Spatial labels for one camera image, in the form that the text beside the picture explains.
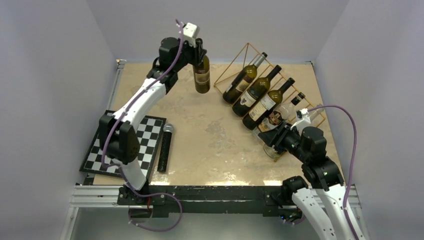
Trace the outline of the clear liquor bottle black cap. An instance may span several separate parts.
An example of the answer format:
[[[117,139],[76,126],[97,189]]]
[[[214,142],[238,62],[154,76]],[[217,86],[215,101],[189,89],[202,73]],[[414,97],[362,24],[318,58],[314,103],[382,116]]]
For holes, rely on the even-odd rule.
[[[258,139],[260,133],[275,129],[281,123],[288,123],[293,118],[294,108],[305,98],[303,92],[298,93],[290,102],[280,103],[262,122],[252,131],[252,134]]]

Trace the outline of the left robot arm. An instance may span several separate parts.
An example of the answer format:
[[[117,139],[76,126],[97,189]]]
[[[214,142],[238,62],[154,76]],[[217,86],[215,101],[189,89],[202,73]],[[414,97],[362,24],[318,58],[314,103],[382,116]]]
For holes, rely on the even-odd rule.
[[[164,38],[140,89],[113,115],[104,114],[99,119],[101,164],[105,168],[117,167],[124,179],[124,194],[138,205],[146,203],[152,194],[138,163],[137,129],[150,109],[178,81],[178,72],[186,65],[199,66],[206,54],[200,37]]]

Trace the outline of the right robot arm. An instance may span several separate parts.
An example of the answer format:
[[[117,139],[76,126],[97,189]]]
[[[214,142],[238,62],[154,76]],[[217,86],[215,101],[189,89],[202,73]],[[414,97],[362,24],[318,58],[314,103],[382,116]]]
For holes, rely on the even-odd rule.
[[[327,140],[321,129],[307,126],[299,132],[288,124],[258,136],[278,153],[289,153],[301,161],[303,176],[284,180],[280,199],[299,207],[321,240],[366,238],[348,201],[350,188],[327,156]]]

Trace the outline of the clear glass bottle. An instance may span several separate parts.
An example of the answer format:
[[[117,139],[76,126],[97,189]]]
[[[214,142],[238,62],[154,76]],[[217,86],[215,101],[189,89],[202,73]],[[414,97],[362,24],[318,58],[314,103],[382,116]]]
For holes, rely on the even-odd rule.
[[[324,109],[322,108],[322,104],[319,104],[319,105],[317,105],[316,107],[314,107],[314,108],[310,108],[310,109],[308,109],[308,111],[309,111],[309,115],[310,115],[310,120],[311,120],[311,124],[310,124],[310,126],[308,126],[308,127],[314,127],[314,125],[313,125],[313,123],[314,123],[314,120],[315,120],[315,118],[317,118],[323,111],[324,111]],[[293,124],[293,123],[289,123],[289,122],[283,122],[283,123],[281,123],[281,124]],[[267,145],[265,145],[264,144],[264,146],[263,146],[263,149],[264,149],[264,152],[271,158],[271,159],[273,159],[274,160],[274,162],[277,162],[278,161],[278,159],[285,153],[285,152],[283,152],[282,154],[279,154],[279,153],[275,153],[274,152],[274,150],[272,149],[272,147],[271,146],[267,146]]]

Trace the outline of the dark wine bottle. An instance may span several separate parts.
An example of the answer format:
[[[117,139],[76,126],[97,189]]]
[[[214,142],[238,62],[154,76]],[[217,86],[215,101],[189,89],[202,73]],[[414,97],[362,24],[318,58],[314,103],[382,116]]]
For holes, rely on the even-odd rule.
[[[239,117],[245,116],[253,105],[270,90],[271,81],[281,70],[282,67],[276,65],[267,76],[256,79],[232,106],[233,112]]]
[[[258,74],[258,68],[262,62],[267,58],[268,54],[262,52],[261,55],[255,60],[253,64],[245,66],[234,78],[222,98],[228,104],[234,104],[246,88],[255,80]]]
[[[242,123],[249,130],[254,130],[283,100],[283,94],[295,83],[289,78],[280,88],[270,90],[243,117]]]
[[[206,94],[211,88],[210,60],[207,55],[203,57],[199,65],[193,65],[195,89],[200,94]]]

